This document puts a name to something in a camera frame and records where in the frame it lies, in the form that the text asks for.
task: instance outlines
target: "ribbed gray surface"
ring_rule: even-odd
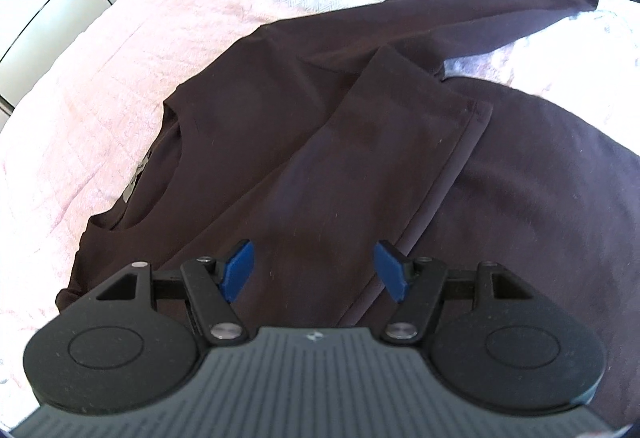
[[[444,389],[420,355],[366,328],[263,328],[219,348],[181,390],[144,409],[81,416],[42,407],[15,438],[574,438],[606,430],[585,408],[517,418]]]

